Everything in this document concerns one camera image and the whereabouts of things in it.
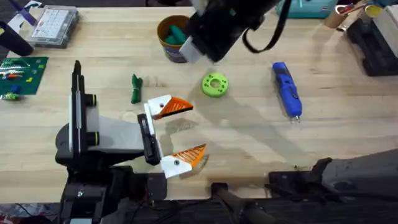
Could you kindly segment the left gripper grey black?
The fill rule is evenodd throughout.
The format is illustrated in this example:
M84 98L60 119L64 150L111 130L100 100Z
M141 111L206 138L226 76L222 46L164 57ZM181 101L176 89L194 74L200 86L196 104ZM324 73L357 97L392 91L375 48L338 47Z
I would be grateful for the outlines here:
M154 120L193 109L193 105L188 101L171 95L150 99L147 105ZM169 179L192 171L206 151L206 144L201 144L162 157L159 142L151 133L153 125L148 122L146 114L137 115L136 123L101 116L99 108L88 108L86 114L88 131L98 133L97 136L90 136L88 140L90 143L98 140L99 144L90 146L78 154L73 153L70 149L69 125L66 124L58 132L55 140L55 161L58 164L66 167L109 167L143 156L152 166L160 163L165 178Z

